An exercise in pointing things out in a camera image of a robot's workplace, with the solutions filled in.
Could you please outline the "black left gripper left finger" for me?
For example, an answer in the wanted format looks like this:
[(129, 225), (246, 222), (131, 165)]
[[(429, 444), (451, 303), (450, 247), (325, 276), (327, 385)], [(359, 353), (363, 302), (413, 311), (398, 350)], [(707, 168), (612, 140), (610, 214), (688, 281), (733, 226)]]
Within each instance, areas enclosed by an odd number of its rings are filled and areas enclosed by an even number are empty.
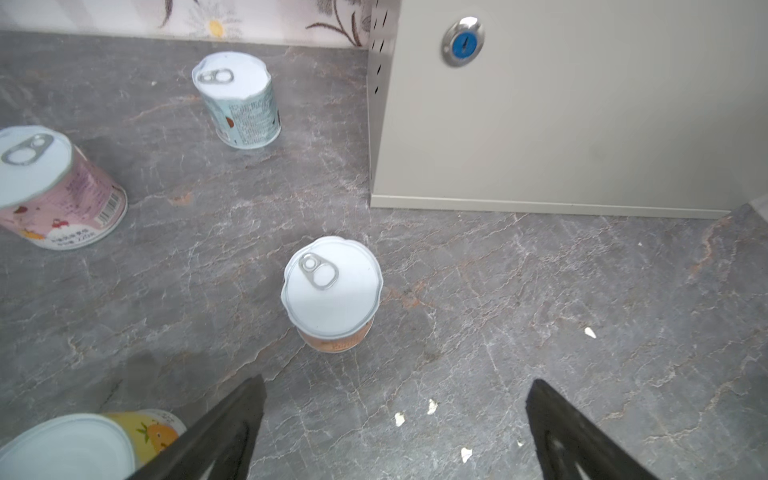
[(261, 375), (243, 381), (132, 478), (246, 479), (266, 399)]

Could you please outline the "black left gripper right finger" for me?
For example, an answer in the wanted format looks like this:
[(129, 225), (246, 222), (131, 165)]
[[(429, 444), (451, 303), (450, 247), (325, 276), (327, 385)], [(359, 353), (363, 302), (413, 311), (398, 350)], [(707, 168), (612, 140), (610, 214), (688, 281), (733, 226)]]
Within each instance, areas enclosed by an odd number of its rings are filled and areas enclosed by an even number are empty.
[(526, 413), (547, 480), (655, 477), (542, 379), (532, 383)]

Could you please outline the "yellow small can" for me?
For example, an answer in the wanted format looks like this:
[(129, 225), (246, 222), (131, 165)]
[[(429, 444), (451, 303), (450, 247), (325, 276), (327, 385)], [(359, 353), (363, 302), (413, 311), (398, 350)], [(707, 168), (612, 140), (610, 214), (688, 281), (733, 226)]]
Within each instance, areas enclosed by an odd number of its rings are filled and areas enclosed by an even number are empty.
[(186, 432), (157, 409), (71, 414), (43, 422), (1, 448), (3, 479), (127, 479)]

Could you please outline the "orange small can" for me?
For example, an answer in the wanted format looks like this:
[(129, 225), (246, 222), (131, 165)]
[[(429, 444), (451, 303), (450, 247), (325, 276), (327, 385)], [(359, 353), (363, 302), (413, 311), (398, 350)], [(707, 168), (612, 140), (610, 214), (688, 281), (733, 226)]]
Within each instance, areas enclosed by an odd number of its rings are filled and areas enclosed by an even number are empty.
[(306, 344), (320, 352), (341, 353), (370, 331), (382, 291), (381, 267), (366, 246), (325, 236), (291, 257), (280, 298)]

